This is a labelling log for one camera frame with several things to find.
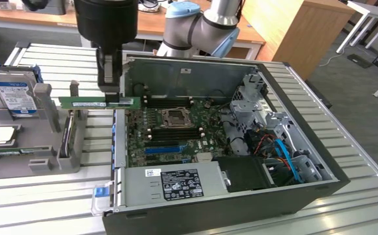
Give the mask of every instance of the blue hard drive label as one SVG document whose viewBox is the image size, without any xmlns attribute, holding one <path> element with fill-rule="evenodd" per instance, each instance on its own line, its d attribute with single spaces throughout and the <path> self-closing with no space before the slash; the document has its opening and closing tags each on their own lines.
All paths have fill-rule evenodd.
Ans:
<svg viewBox="0 0 378 235">
<path fill-rule="evenodd" d="M 26 82 L 0 82 L 0 97 L 7 108 L 18 114 L 32 114 L 36 105 Z"/>
</svg>

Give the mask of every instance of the motherboard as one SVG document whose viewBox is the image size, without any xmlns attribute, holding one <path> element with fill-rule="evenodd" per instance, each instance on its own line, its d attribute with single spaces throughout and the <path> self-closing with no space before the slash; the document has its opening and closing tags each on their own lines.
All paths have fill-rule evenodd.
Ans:
<svg viewBox="0 0 378 235">
<path fill-rule="evenodd" d="M 211 99 L 146 97 L 143 104 L 127 112 L 130 167 L 210 162 L 230 154 L 222 106 Z"/>
</svg>

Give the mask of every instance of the small label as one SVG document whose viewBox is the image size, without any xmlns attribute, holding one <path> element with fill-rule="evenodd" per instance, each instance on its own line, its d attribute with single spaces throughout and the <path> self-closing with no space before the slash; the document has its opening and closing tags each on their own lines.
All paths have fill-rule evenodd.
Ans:
<svg viewBox="0 0 378 235">
<path fill-rule="evenodd" d="M 167 201 L 203 196 L 197 169 L 162 172 L 162 185 Z"/>
<path fill-rule="evenodd" d="M 12 152 L 0 152 L 0 156 L 8 156 L 8 155 L 19 155 L 20 152 L 12 151 Z"/>
<path fill-rule="evenodd" d="M 72 102 L 74 107 L 106 107 L 104 102 Z"/>
<path fill-rule="evenodd" d="M 160 176 L 162 169 L 146 169 L 146 177 Z"/>
<path fill-rule="evenodd" d="M 28 85 L 24 82 L 0 82 L 0 96 L 7 108 L 20 114 L 36 112 L 32 96 L 28 95 Z"/>
<path fill-rule="evenodd" d="M 190 73 L 191 73 L 191 69 L 181 69 L 181 73 L 187 73 L 187 74 L 190 74 Z"/>
<path fill-rule="evenodd" d="M 67 27 L 78 27 L 75 24 L 71 23 L 58 23 L 59 26 L 67 26 Z"/>
<path fill-rule="evenodd" d="M 20 152 L 22 153 L 34 153 L 35 149 L 22 149 Z"/>
<path fill-rule="evenodd" d="M 131 105 L 131 104 L 134 104 L 134 99 L 131 99 L 131 98 L 120 98 L 118 104 Z"/>
</svg>

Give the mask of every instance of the green circuit board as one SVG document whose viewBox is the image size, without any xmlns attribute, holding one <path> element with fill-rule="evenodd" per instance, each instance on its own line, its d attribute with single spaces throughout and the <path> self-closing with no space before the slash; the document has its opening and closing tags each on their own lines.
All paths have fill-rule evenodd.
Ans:
<svg viewBox="0 0 378 235">
<path fill-rule="evenodd" d="M 194 105 L 187 108 L 191 126 L 202 127 L 205 137 L 194 140 L 179 140 L 181 153 L 146 154 L 146 143 L 148 128 L 162 129 L 163 119 L 162 111 L 174 109 L 142 108 L 140 110 L 128 110 L 128 166 L 150 166 L 164 164 L 183 164 L 197 162 L 198 153 L 211 153 L 214 157 L 229 154 L 227 139 L 223 127 L 219 126 L 219 115 L 217 112 L 219 106 L 205 108 L 206 100 L 194 100 Z"/>
</svg>

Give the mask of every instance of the red cable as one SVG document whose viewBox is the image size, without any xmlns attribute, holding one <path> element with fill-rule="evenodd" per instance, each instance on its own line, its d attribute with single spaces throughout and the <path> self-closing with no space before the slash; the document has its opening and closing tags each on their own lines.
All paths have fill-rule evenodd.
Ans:
<svg viewBox="0 0 378 235">
<path fill-rule="evenodd" d="M 287 166 L 287 169 L 291 170 L 291 167 L 289 166 L 286 160 L 283 158 L 278 158 L 278 159 L 281 159 L 283 161 L 285 165 Z"/>
<path fill-rule="evenodd" d="M 257 154 L 257 152 L 258 152 L 258 150 L 259 150 L 259 148 L 261 148 L 262 142 L 263 142 L 263 140 L 265 140 L 265 138 L 266 138 L 267 136 L 270 136 L 270 135 L 266 134 L 266 135 L 262 137 L 261 142 L 259 142 L 259 144 L 257 145 L 257 148 L 255 148 L 255 151 L 254 151 L 254 155 Z"/>
</svg>

